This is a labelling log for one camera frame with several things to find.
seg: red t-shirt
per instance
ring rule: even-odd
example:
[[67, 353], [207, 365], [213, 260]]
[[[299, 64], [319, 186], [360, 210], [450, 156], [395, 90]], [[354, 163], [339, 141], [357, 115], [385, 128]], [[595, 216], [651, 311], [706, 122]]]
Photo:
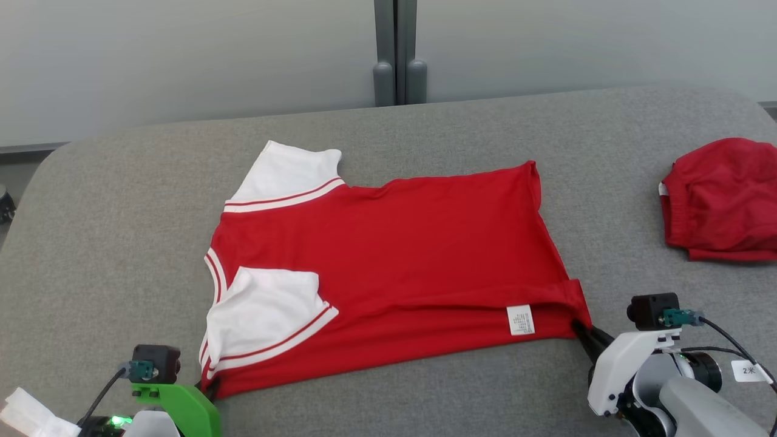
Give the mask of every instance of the red t-shirt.
[[227, 397], [591, 324], [538, 213], [534, 162], [373, 188], [347, 186], [340, 155], [268, 142], [226, 202], [206, 256], [204, 388], [218, 377]]

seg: white tag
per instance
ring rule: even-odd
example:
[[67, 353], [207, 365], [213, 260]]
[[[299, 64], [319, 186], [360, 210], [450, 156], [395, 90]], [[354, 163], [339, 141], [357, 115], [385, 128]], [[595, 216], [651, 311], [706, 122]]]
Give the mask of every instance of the white tag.
[[534, 333], [534, 320], [529, 305], [508, 306], [507, 320], [510, 322], [510, 334], [527, 335]]
[[766, 375], [764, 369], [760, 364], [753, 365], [748, 360], [732, 361], [731, 369], [733, 370], [733, 378], [740, 383], [760, 383], [768, 382], [771, 378]]

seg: black cable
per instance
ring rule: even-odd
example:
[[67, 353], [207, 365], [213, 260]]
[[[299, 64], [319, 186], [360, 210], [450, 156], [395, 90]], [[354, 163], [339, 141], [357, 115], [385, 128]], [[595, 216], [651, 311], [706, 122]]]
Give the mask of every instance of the black cable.
[[[772, 376], [772, 374], [763, 365], [758, 364], [758, 362], [755, 361], [755, 358], [753, 358], [753, 355], [750, 355], [750, 353], [747, 352], [742, 347], [742, 345], [739, 344], [738, 341], [734, 340], [733, 337], [731, 337], [731, 334], [727, 333], [722, 327], [719, 327], [713, 322], [710, 322], [705, 317], [699, 317], [699, 321], [708, 324], [709, 327], [718, 331], [720, 335], [723, 335], [729, 342], [731, 342], [731, 344], [733, 344], [737, 349], [739, 349], [739, 352], [741, 352], [741, 354], [735, 353], [735, 355], [739, 355], [740, 357], [747, 359], [753, 365], [758, 365], [761, 369], [763, 369], [764, 373], [766, 373], [769, 379], [772, 380], [772, 383], [770, 383], [769, 386], [772, 388], [772, 390], [774, 390], [775, 393], [777, 393], [777, 381], [775, 381], [775, 377]], [[777, 436], [777, 417], [775, 417], [775, 422], [772, 425], [772, 430], [769, 432], [769, 437], [776, 437], [776, 436]]]
[[742, 355], [742, 352], [734, 351], [733, 349], [729, 348], [718, 348], [717, 346], [702, 346], [699, 348], [682, 348], [680, 349], [680, 352], [696, 352], [696, 351], [715, 351], [715, 352], [726, 352], [727, 354], [734, 354], [740, 358], [747, 359], [746, 356]]
[[124, 374], [124, 372], [126, 372], [126, 371], [127, 371], [127, 369], [125, 369], [124, 367], [122, 367], [121, 369], [117, 370], [116, 374], [113, 375], [113, 378], [111, 378], [110, 381], [108, 381], [108, 383], [103, 387], [103, 391], [99, 392], [99, 394], [97, 395], [97, 399], [95, 399], [95, 401], [92, 402], [92, 406], [89, 407], [89, 409], [87, 410], [86, 414], [84, 414], [84, 417], [81, 418], [81, 420], [79, 420], [76, 425], [81, 426], [81, 425], [84, 424], [84, 422], [88, 421], [89, 418], [92, 417], [92, 413], [95, 412], [95, 409], [97, 408], [97, 405], [105, 397], [105, 393], [108, 393], [108, 390], [113, 385], [113, 383], [115, 383], [116, 380], [119, 379]]

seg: gray floor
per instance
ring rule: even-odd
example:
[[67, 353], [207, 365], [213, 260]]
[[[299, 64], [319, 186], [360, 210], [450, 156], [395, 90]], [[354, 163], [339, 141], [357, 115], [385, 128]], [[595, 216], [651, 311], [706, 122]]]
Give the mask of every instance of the gray floor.
[[[5, 185], [17, 205], [35, 170], [48, 155], [49, 152], [0, 154], [0, 184]], [[0, 250], [8, 229], [9, 224], [0, 225]]]

